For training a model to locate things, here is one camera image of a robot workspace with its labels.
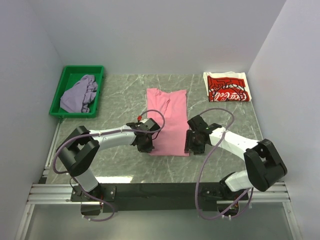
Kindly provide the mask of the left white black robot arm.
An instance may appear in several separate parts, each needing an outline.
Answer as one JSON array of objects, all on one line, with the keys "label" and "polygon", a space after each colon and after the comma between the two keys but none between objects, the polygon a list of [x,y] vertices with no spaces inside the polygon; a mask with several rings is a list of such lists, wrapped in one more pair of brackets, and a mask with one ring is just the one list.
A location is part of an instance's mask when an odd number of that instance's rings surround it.
[{"label": "left white black robot arm", "polygon": [[102,200],[105,198],[103,188],[90,169],[96,154],[129,145],[136,146],[140,153],[151,153],[154,149],[153,134],[162,128],[152,118],[101,131],[79,126],[59,146],[56,157],[82,188],[82,195],[88,201]]}]

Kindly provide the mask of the pink t-shirt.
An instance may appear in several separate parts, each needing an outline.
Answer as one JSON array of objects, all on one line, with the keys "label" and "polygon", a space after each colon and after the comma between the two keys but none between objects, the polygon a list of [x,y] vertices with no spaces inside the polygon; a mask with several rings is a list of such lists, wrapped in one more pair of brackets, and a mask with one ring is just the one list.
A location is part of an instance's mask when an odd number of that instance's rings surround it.
[{"label": "pink t-shirt", "polygon": [[164,126],[157,138],[152,141],[154,149],[151,156],[188,157],[185,152],[187,123],[187,91],[185,89],[164,92],[157,88],[146,90],[148,118],[152,118],[159,126]]}]

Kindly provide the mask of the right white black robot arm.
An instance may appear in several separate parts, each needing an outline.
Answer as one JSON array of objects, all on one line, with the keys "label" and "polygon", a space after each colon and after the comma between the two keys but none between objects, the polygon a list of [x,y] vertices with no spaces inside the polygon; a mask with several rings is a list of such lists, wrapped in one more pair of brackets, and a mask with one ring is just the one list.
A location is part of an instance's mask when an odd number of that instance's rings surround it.
[{"label": "right white black robot arm", "polygon": [[287,167],[275,145],[268,139],[261,141],[235,134],[217,123],[207,124],[200,115],[187,121],[185,152],[205,153],[206,145],[217,146],[245,163],[245,170],[232,172],[219,181],[219,199],[231,200],[245,189],[265,192],[287,173]]}]

